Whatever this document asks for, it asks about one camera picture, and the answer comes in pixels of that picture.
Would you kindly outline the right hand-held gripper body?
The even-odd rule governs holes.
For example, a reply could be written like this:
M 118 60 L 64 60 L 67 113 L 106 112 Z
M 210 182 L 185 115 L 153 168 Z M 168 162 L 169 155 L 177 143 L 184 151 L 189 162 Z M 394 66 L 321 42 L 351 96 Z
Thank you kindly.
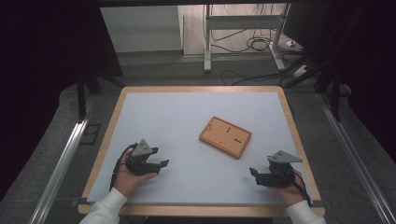
M 295 180 L 293 162 L 303 160 L 287 152 L 279 150 L 277 153 L 268 156 L 267 160 L 274 165 L 274 170 L 268 174 L 258 174 L 256 184 L 265 187 L 286 188 Z

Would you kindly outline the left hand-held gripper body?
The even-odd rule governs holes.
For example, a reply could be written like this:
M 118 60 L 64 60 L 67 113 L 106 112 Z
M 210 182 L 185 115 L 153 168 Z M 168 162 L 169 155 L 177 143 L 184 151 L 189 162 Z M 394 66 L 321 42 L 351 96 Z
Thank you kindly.
M 131 151 L 127 153 L 125 166 L 131 173 L 134 175 L 146 175 L 150 173 L 158 174 L 161 171 L 161 168 L 155 165 L 158 163 L 147 163 L 147 159 L 152 155 L 152 150 L 145 139 L 129 146 L 129 149 Z

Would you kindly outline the orange wooden board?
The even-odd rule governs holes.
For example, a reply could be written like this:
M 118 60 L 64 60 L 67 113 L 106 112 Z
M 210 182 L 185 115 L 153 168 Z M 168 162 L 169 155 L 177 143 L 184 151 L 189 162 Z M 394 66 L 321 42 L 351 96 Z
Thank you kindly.
M 250 137 L 250 131 L 218 117 L 213 117 L 199 135 L 201 141 L 237 159 L 242 156 Z

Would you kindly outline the person's right hand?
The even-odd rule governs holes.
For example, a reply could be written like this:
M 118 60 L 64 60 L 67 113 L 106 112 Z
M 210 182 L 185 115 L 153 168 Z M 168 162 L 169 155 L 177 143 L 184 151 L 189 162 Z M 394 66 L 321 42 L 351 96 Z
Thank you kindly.
M 304 201 L 303 194 L 294 186 L 289 186 L 287 188 L 272 188 L 272 190 L 281 197 L 287 207 Z

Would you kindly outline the person's left hand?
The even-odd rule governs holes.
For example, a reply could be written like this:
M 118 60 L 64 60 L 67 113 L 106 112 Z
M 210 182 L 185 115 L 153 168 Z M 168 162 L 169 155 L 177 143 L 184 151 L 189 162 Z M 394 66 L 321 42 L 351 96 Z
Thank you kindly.
M 133 191 L 143 182 L 154 178 L 157 174 L 134 175 L 124 165 L 127 155 L 123 155 L 120 161 L 119 170 L 114 182 L 114 188 L 125 197 L 130 196 Z

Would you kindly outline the white table mat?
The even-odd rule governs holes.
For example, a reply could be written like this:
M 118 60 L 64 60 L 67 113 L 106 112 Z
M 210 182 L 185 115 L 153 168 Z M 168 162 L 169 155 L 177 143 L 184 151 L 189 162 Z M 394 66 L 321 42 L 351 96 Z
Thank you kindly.
M 240 158 L 200 140 L 214 117 L 251 133 Z M 135 204 L 280 204 L 278 194 L 257 185 L 250 171 L 265 172 L 268 156 L 279 150 L 297 152 L 275 92 L 130 93 L 89 201 L 97 202 L 108 194 L 117 159 L 140 140 L 158 150 L 149 161 L 168 164 L 134 191 L 129 201 Z

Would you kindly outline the black floor grille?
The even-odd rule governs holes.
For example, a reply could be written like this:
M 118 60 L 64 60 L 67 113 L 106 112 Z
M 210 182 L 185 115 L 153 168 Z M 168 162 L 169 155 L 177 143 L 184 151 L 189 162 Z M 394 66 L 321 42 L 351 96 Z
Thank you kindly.
M 94 145 L 97 140 L 100 128 L 100 124 L 89 124 L 81 136 L 80 144 L 84 146 Z

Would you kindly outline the black metal stand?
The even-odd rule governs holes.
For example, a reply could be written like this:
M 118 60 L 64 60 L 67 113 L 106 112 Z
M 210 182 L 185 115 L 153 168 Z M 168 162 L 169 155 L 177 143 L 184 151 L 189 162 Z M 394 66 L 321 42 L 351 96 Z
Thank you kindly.
M 98 81 L 99 77 L 121 89 L 126 87 L 126 85 L 121 81 L 97 69 L 91 69 L 86 72 L 78 72 L 78 123 L 81 123 L 88 116 L 85 90 L 88 90 L 92 94 L 99 94 L 102 89 Z
M 323 93 L 331 86 L 331 107 L 333 117 L 340 121 L 339 101 L 341 97 L 341 78 L 344 70 L 341 67 L 343 60 L 347 57 L 347 45 L 351 41 L 353 32 L 360 23 L 362 15 L 366 10 L 365 4 L 354 2 L 346 11 L 344 18 L 335 26 L 332 33 L 321 43 L 328 53 L 320 63 L 315 63 L 310 70 L 302 73 L 299 77 L 283 83 L 282 88 L 291 88 L 297 84 L 318 75 L 314 84 L 314 91 Z

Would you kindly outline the white power strip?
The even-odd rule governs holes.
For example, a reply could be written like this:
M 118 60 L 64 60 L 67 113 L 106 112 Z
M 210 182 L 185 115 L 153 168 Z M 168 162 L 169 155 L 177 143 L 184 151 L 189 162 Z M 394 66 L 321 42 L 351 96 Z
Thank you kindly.
M 299 76 L 303 75 L 305 72 L 307 72 L 309 69 L 310 69 L 310 66 L 304 64 L 294 72 L 293 76 L 299 77 Z

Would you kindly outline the white cabinet panel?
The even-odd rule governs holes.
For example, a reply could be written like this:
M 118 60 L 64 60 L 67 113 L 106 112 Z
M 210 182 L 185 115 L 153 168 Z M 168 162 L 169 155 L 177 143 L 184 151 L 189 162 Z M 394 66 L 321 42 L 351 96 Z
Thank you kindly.
M 116 52 L 182 49 L 177 6 L 100 10 Z

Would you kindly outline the dark curtain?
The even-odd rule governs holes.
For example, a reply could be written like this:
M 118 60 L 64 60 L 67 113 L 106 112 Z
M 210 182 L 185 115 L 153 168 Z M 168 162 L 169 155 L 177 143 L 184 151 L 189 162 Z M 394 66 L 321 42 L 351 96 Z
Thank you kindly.
M 47 130 L 60 93 L 122 75 L 98 0 L 0 0 L 0 201 Z
M 371 0 L 343 54 L 354 113 L 396 157 L 396 0 Z

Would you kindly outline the aluminium rail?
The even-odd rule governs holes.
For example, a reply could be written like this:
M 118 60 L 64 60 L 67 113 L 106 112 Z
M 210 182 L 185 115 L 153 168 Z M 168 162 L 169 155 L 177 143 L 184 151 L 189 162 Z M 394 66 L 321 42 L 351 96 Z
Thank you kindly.
M 87 127 L 88 120 L 79 121 L 71 132 L 51 176 L 45 187 L 28 224 L 44 224 L 50 212 L 55 197 L 64 181 L 68 167 L 73 160 L 79 141 Z
M 365 166 L 361 156 L 359 155 L 355 145 L 349 138 L 346 130 L 342 123 L 338 121 L 331 111 L 331 103 L 326 97 L 325 93 L 316 94 L 321 107 L 330 122 L 333 131 L 337 135 L 341 145 L 343 146 L 352 167 L 354 168 L 359 180 L 361 181 L 363 188 L 365 189 L 368 197 L 370 198 L 375 211 L 378 213 L 383 224 L 396 224 L 396 214 L 392 211 L 389 206 L 389 202 L 386 200 L 380 187 L 375 183 L 367 167 Z

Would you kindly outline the white metal desk frame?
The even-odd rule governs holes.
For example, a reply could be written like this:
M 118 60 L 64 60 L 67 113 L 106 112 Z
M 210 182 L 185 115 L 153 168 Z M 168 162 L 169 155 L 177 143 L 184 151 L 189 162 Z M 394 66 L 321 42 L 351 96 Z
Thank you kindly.
M 277 48 L 283 27 L 288 15 L 290 3 L 287 3 L 279 15 L 240 15 L 240 16 L 211 16 L 210 5 L 205 6 L 205 52 L 204 70 L 211 71 L 210 32 L 213 30 L 237 29 L 275 29 L 274 39 L 269 42 L 269 50 L 279 71 L 286 69 Z

